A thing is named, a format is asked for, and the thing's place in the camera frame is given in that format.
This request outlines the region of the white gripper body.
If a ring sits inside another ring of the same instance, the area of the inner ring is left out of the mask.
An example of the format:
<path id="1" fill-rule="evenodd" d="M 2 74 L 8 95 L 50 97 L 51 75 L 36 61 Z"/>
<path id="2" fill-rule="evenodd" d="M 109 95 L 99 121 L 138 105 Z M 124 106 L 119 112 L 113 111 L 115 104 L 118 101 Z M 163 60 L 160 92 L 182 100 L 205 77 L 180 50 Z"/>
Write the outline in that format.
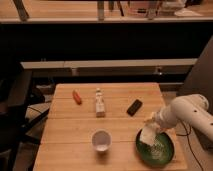
<path id="1" fill-rule="evenodd" d="M 156 133 L 163 133 L 166 131 L 166 128 L 162 126 L 159 112 L 152 112 L 152 117 L 148 118 L 145 124 L 151 127 Z"/>

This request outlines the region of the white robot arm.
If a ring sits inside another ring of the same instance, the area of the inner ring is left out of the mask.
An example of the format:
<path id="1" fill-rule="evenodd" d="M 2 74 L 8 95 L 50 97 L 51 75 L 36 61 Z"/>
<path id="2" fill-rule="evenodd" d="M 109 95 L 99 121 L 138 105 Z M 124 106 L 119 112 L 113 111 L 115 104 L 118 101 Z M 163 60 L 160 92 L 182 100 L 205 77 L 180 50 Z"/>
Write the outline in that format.
<path id="1" fill-rule="evenodd" d="M 158 133 L 185 121 L 213 141 L 213 116 L 207 112 L 208 107 L 208 100 L 200 94 L 176 97 L 169 105 L 153 113 L 142 129 L 140 140 L 153 145 Z"/>

